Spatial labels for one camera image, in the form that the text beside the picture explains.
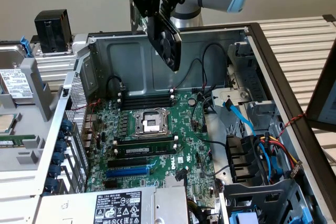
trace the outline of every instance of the computer screen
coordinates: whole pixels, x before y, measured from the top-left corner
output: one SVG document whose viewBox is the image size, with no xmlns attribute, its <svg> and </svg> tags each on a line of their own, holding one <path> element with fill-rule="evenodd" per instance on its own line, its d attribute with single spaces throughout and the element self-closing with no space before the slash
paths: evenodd
<svg viewBox="0 0 336 224">
<path fill-rule="evenodd" d="M 336 132 L 336 40 L 306 111 L 312 128 Z"/>
</svg>

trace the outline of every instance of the blue tab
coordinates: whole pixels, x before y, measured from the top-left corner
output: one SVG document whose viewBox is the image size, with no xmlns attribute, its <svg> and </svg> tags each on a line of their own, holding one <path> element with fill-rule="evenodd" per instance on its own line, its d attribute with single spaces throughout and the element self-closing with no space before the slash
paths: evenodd
<svg viewBox="0 0 336 224">
<path fill-rule="evenodd" d="M 23 36 L 20 40 L 20 43 L 24 46 L 27 56 L 28 57 L 33 57 L 33 53 L 31 52 L 31 47 L 30 47 L 30 43 L 29 41 L 25 38 L 25 36 Z"/>
<path fill-rule="evenodd" d="M 288 224 L 312 224 L 313 217 L 310 214 L 310 211 L 307 207 L 304 207 L 302 217 L 294 217 Z"/>
</svg>

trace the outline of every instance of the capacitor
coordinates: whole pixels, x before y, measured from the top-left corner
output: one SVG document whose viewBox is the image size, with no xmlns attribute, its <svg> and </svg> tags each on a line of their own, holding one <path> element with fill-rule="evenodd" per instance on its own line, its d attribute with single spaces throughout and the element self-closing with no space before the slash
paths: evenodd
<svg viewBox="0 0 336 224">
<path fill-rule="evenodd" d="M 195 105 L 196 105 L 196 100 L 195 100 L 194 98 L 189 98 L 189 99 L 188 99 L 188 105 L 189 105 L 190 107 L 195 107 Z"/>
<path fill-rule="evenodd" d="M 214 194 L 214 188 L 211 186 L 209 188 L 209 192 L 210 192 L 210 197 Z"/>
</svg>

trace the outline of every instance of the black pcie slot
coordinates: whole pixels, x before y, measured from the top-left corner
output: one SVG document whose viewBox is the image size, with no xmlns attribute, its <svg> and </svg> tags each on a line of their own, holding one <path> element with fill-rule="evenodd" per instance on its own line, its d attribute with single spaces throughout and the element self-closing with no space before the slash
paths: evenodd
<svg viewBox="0 0 336 224">
<path fill-rule="evenodd" d="M 107 161 L 108 168 L 146 165 L 146 164 L 147 164 L 147 158 L 115 159 L 115 160 Z"/>
<path fill-rule="evenodd" d="M 174 137 L 167 136 L 167 137 L 158 137 L 158 138 L 144 138 L 144 139 L 117 140 L 117 141 L 118 141 L 118 145 L 133 145 L 133 144 L 171 142 L 171 141 L 174 141 Z"/>
<path fill-rule="evenodd" d="M 129 157 L 149 157 L 149 156 L 158 156 L 158 155 L 171 155 L 176 154 L 176 150 L 165 151 L 165 152 L 152 152 L 152 153 L 138 153 L 138 154 L 125 154 L 117 155 L 117 158 L 129 158 Z"/>
</svg>

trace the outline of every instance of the hard drive label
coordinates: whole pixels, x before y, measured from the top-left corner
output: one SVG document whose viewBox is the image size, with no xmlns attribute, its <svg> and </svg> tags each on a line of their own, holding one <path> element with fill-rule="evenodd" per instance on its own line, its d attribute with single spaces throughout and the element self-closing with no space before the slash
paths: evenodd
<svg viewBox="0 0 336 224">
<path fill-rule="evenodd" d="M 98 195 L 93 224 L 141 224 L 141 191 Z"/>
<path fill-rule="evenodd" d="M 1 69 L 0 74 L 12 98 L 32 98 L 27 78 L 21 69 Z"/>
</svg>

